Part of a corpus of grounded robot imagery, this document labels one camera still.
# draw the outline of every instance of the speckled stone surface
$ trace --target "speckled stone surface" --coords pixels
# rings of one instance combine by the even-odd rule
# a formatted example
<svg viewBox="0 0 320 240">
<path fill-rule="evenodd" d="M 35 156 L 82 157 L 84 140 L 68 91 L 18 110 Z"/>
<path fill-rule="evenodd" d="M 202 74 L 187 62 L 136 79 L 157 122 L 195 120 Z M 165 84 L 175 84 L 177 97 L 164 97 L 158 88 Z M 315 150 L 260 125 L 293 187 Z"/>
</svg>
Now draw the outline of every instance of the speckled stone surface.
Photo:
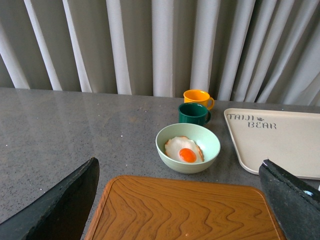
<svg viewBox="0 0 320 240">
<path fill-rule="evenodd" d="M 178 122 L 182 98 L 0 88 L 0 222 L 65 178 L 90 157 L 100 163 L 91 222 L 107 182 L 119 175 L 253 186 L 258 175 L 237 158 L 224 110 L 265 109 L 320 113 L 320 107 L 216 101 L 205 126 L 221 142 L 216 161 L 205 171 L 178 173 L 160 159 L 155 139 Z M 313 187 L 320 181 L 306 180 Z"/>
</svg>

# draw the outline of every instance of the fried egg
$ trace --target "fried egg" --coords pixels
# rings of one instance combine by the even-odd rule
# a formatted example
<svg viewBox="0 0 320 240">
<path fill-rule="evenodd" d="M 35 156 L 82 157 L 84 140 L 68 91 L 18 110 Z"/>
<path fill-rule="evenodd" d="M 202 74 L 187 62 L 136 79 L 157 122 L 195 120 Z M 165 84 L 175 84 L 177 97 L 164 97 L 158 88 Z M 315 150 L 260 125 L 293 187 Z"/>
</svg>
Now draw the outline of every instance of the fried egg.
<svg viewBox="0 0 320 240">
<path fill-rule="evenodd" d="M 202 163 L 204 156 L 200 147 L 186 136 L 176 136 L 169 139 L 165 145 L 165 154 L 183 163 Z"/>
</svg>

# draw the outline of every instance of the mug handle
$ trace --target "mug handle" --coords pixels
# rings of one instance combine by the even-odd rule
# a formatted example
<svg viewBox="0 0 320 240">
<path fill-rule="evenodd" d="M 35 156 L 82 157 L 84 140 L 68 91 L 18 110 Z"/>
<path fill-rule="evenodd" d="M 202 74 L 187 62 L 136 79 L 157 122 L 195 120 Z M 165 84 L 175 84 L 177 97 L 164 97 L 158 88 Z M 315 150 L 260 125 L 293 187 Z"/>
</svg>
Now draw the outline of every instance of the mug handle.
<svg viewBox="0 0 320 240">
<path fill-rule="evenodd" d="M 210 121 L 210 119 L 211 119 L 211 112 L 208 110 L 208 114 L 206 116 L 206 120 L 205 120 L 204 124 L 207 124 Z"/>
<path fill-rule="evenodd" d="M 215 100 L 212 97 L 209 98 L 209 101 L 210 100 L 211 100 L 211 104 L 210 104 L 210 106 L 207 107 L 208 110 L 211 110 L 215 105 Z"/>
</svg>

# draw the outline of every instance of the orange mug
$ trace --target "orange mug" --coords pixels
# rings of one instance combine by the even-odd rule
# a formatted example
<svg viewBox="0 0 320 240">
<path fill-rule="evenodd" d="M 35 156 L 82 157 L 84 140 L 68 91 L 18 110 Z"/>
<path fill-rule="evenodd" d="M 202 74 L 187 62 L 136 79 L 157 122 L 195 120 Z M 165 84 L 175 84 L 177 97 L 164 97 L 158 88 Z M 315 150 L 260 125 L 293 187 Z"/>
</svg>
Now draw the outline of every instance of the orange mug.
<svg viewBox="0 0 320 240">
<path fill-rule="evenodd" d="M 199 89 L 190 89 L 183 93 L 185 103 L 197 103 L 204 105 L 208 110 L 215 105 L 215 100 L 210 97 L 209 93 Z"/>
</svg>

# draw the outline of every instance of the white tray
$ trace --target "white tray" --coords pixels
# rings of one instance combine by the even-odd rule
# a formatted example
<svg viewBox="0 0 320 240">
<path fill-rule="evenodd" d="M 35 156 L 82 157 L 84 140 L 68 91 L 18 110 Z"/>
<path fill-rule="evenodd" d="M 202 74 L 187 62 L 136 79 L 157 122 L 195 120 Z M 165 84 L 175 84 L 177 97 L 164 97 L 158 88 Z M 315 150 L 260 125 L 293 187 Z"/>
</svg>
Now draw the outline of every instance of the white tray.
<svg viewBox="0 0 320 240">
<path fill-rule="evenodd" d="M 224 118 L 241 166 L 270 159 L 298 178 L 320 180 L 320 114 L 229 108 Z"/>
</svg>

